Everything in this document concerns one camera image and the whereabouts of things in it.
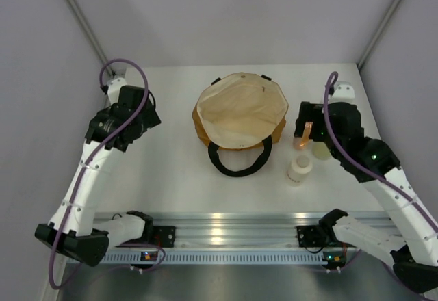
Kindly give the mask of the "green pump bottle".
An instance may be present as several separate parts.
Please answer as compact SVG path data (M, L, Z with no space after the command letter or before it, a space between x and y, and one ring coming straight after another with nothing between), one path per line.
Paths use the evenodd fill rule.
M312 154L315 158L326 161L331 158L331 153L324 142L314 142L312 146Z

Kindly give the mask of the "orange bottle pink cap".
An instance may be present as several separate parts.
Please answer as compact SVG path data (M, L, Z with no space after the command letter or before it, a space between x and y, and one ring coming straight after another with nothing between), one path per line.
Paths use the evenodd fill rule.
M306 122L302 136L294 138L293 146L296 150L302 151L307 147L308 143L310 142L309 136L312 130L312 125L312 122Z

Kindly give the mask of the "cream cylindrical bottle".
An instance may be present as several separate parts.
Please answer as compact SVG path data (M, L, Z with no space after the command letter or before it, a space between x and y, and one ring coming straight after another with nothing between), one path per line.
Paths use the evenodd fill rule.
M299 155L291 160L287 169L287 177L292 186L299 186L302 185L312 170L312 160L306 155Z

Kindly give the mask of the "tan canvas tote bag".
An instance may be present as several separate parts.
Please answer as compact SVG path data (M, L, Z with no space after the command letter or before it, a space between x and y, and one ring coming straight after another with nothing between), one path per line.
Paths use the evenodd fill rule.
M233 73L217 78L201 92L192 119L212 165L223 175L240 178L261 170L281 139L289 103L280 85L265 75ZM218 151L262 148L254 163L228 169Z

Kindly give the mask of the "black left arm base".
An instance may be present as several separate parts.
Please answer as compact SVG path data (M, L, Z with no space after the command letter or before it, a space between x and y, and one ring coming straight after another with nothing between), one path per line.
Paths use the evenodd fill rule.
M173 248L175 246L175 226L154 226L150 242L162 248Z

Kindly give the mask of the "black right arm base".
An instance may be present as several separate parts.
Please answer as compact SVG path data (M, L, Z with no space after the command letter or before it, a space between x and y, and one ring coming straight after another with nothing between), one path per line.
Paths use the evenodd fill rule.
M328 235L319 225L297 226L296 233L301 248L323 248L328 244Z

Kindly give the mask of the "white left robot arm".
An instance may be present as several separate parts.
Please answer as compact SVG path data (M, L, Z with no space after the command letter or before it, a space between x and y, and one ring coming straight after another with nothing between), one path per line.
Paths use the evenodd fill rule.
M39 224L36 238L57 253L90 267L106 252L123 243L147 246L155 236L153 219L140 211L101 224L94 216L109 177L128 145L160 124L152 100L142 104L144 89L124 85L118 98L90 121L83 153L62 204L47 224Z

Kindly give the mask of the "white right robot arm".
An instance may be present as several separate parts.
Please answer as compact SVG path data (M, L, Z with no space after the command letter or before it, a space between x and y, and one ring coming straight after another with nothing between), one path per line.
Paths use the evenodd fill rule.
M436 289L437 221L413 191L395 153L384 141L365 135L356 105L303 101L296 137L304 135L308 122L309 139L327 146L340 166L375 197L400 233L390 236L334 209L318 222L320 239L326 245L345 243L362 249L390 267L415 293Z

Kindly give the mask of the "aluminium frame rail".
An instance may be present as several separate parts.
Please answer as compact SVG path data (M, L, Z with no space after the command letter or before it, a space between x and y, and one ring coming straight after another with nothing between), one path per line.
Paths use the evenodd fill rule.
M402 226L386 213L350 213L347 216L323 213L232 214L154 213L154 226L175 226L175 249L281 249L301 248L297 226L319 225L328 235L323 249L343 245L356 248L426 246L435 235L426 224L418 232L413 225Z

